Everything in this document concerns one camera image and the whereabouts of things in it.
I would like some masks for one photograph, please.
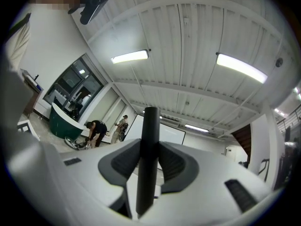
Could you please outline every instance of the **person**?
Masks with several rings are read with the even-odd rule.
[[[115,144],[117,143],[117,140],[119,139],[119,135],[121,133],[121,128],[127,124],[127,115],[123,116],[123,119],[121,121],[119,121],[119,123],[115,123],[114,125],[117,126],[116,131],[114,131],[113,136],[112,136],[112,140],[111,140],[111,144]]]
[[[19,65],[30,42],[31,9],[31,5],[26,4],[20,11],[8,32],[5,44],[10,69],[17,73],[21,73]]]
[[[88,143],[92,145],[92,148],[99,147],[107,127],[102,121],[92,121],[86,124],[86,127],[90,129]]]

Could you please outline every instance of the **window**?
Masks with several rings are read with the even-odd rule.
[[[44,96],[76,121],[103,87],[85,61],[89,60],[83,55],[71,64]]]

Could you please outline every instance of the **black shirt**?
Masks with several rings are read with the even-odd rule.
[[[95,128],[93,129],[93,132],[96,134],[104,134],[107,132],[107,127],[103,122],[100,121],[92,121],[92,123],[95,123]]]

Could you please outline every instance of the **whiteboard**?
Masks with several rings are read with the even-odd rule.
[[[143,127],[143,116],[137,115],[132,126],[130,127],[129,131],[127,132],[126,140],[130,139],[141,139],[142,135],[142,127]],[[163,125],[160,123],[160,141],[167,141],[177,144],[183,144],[185,132]]]

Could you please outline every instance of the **black pole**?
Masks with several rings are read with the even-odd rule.
[[[160,110],[145,108],[140,145],[136,212],[142,215],[153,204],[158,165]]]

